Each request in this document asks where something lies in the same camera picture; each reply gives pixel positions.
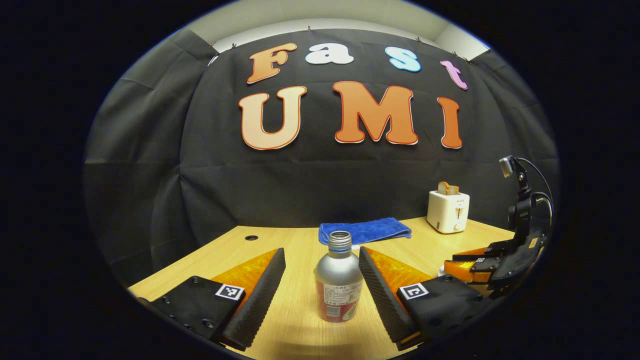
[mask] light blue letter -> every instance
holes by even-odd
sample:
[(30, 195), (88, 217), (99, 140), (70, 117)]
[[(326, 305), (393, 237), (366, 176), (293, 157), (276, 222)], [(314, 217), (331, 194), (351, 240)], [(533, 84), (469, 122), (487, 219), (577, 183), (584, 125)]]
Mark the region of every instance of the light blue letter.
[(385, 53), (391, 56), (389, 62), (396, 68), (412, 72), (420, 71), (420, 63), (416, 61), (418, 56), (416, 56), (412, 51), (390, 46), (385, 49)]

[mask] white toaster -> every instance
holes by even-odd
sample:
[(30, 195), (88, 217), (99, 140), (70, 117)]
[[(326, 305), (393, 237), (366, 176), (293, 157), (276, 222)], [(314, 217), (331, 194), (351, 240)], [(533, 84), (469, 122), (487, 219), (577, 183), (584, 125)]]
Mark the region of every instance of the white toaster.
[(427, 221), (443, 234), (459, 233), (467, 227), (469, 195), (457, 193), (443, 195), (437, 190), (429, 192)]

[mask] blue towel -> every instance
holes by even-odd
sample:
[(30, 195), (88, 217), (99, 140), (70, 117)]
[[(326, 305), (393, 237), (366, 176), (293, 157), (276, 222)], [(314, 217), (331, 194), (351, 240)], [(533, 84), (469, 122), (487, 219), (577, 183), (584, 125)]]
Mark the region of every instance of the blue towel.
[(320, 224), (320, 242), (326, 245), (329, 234), (339, 230), (351, 233), (353, 245), (382, 239), (411, 238), (411, 229), (394, 218), (383, 218), (355, 224)]

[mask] bottle neck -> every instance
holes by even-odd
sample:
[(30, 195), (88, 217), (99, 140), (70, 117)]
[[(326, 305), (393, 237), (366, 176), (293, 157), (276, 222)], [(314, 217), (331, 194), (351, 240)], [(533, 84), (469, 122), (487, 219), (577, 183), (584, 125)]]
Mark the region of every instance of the bottle neck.
[(333, 250), (329, 248), (328, 255), (334, 259), (344, 259), (350, 257), (352, 254), (351, 249), (346, 250)]

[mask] aluminum bottle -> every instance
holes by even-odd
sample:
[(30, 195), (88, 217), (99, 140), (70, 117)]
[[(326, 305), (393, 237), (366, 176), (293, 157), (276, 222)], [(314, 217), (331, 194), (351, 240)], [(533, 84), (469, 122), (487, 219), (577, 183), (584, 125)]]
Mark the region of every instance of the aluminum bottle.
[(351, 251), (351, 234), (329, 234), (329, 252), (316, 266), (316, 290), (320, 317), (328, 322), (345, 322), (355, 315), (364, 279), (358, 256)]

